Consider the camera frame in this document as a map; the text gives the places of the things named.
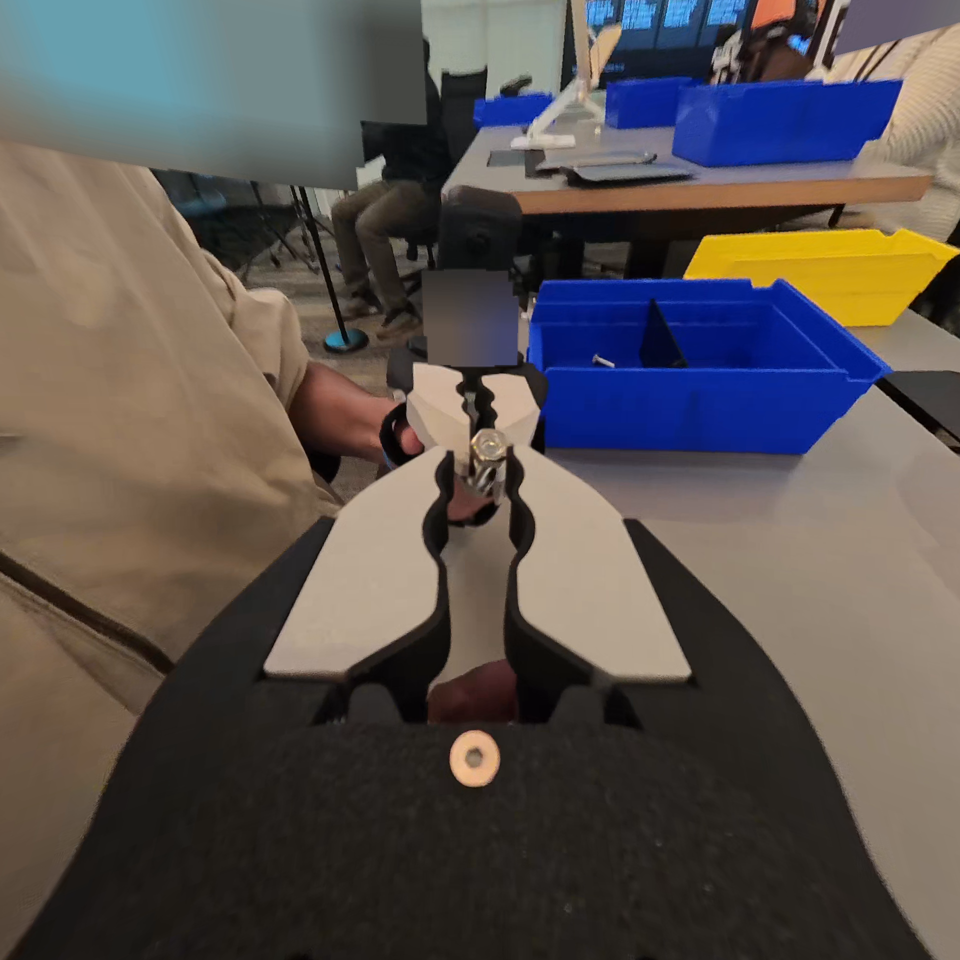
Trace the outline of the yellow storage bin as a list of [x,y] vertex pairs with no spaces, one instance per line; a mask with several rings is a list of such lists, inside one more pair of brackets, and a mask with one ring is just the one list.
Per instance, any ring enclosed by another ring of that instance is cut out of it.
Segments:
[[708,235],[683,278],[784,281],[845,328],[883,328],[957,256],[956,247],[908,229]]

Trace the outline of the brown wooden desk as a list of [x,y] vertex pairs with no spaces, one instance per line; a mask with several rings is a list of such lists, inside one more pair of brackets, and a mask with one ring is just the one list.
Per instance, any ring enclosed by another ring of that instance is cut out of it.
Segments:
[[528,177],[520,165],[488,164],[490,153],[508,148],[520,129],[482,128],[443,192],[469,186],[515,197],[525,226],[559,235],[558,253],[548,255],[543,268],[550,280],[582,276],[586,243],[629,242],[625,277],[658,278],[671,242],[753,233],[826,210],[914,202],[932,180],[931,174],[917,169],[868,159],[702,167],[673,156],[671,127],[621,130],[574,118],[559,122],[558,130],[576,137],[574,154],[579,157],[649,151],[692,177],[614,187],[570,185],[562,175]]

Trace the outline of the person's left hand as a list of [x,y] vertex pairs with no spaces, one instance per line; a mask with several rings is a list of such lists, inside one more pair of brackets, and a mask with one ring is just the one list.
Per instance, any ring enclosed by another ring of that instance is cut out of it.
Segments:
[[412,426],[406,401],[380,398],[371,411],[370,456],[385,470],[404,466],[425,452]]

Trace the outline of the blue divided storage bin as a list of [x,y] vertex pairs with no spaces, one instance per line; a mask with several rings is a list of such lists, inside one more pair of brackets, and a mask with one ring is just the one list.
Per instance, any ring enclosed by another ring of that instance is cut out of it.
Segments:
[[893,372],[783,280],[548,281],[527,355],[556,450],[804,455]]

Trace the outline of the small blue storage bin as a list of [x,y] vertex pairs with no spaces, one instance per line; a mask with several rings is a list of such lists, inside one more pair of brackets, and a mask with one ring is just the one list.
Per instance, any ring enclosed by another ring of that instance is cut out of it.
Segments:
[[473,107],[473,126],[476,131],[486,127],[526,127],[543,114],[553,101],[553,95],[538,91],[477,99]]
[[702,81],[690,77],[628,78],[606,85],[605,125],[636,130],[676,126],[684,91]]

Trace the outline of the black light stand pole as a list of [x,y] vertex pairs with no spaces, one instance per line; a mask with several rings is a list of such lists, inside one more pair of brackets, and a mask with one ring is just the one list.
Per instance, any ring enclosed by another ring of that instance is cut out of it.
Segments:
[[320,228],[311,208],[306,187],[296,186],[294,187],[294,191],[301,205],[307,233],[313,245],[318,269],[328,294],[337,329],[336,332],[332,332],[324,337],[322,342],[323,349],[331,355],[349,355],[362,352],[369,346],[369,337],[364,330],[348,327],[345,322],[338,296],[334,290],[330,265],[326,258],[320,236]]

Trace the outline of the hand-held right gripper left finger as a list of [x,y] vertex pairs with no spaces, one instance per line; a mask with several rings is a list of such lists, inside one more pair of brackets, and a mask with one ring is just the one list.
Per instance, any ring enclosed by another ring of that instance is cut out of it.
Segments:
[[433,447],[340,510],[263,664],[278,681],[378,685],[426,715],[451,648],[443,551],[454,455]]

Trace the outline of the computer monitor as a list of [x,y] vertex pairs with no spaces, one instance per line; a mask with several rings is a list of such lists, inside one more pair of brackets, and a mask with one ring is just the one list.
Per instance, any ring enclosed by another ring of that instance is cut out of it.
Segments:
[[752,1],[587,1],[595,34],[620,24],[622,31],[600,79],[610,81],[688,77],[702,81],[711,70],[717,34],[743,28],[756,10]]

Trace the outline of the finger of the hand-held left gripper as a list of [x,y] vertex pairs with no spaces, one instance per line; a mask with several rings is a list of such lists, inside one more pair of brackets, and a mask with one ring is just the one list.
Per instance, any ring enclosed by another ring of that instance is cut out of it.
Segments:
[[540,421],[540,405],[525,377],[483,377],[491,426],[504,433],[511,448],[531,448]]
[[424,450],[469,452],[473,423],[465,409],[460,370],[448,366],[414,365],[409,391],[409,426]]

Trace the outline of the dark flat tablet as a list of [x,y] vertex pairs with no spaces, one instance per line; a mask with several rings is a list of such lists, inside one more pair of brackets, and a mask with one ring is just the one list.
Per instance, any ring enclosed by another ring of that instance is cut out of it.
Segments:
[[561,165],[558,172],[570,186],[590,189],[677,184],[694,178],[686,167],[658,162],[656,154],[630,161],[593,158]]
[[878,388],[928,432],[958,450],[958,371],[897,371],[881,378]]

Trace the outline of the person's left forearm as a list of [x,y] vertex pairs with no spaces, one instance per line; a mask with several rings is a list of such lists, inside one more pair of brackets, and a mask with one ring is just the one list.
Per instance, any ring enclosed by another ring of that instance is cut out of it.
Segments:
[[380,430],[395,402],[371,394],[321,363],[307,364],[288,416],[306,450],[385,463]]

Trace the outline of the person's right hand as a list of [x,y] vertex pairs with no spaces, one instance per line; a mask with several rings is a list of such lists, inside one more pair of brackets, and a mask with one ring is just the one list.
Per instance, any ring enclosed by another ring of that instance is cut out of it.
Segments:
[[519,716],[517,676],[504,658],[434,685],[427,698],[432,724],[510,723]]

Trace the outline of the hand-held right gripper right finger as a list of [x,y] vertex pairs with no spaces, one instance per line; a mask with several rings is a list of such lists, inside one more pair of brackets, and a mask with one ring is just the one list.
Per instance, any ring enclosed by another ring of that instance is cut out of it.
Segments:
[[681,686],[693,671],[625,518],[531,447],[508,455],[504,649],[519,711],[551,713],[571,688]]

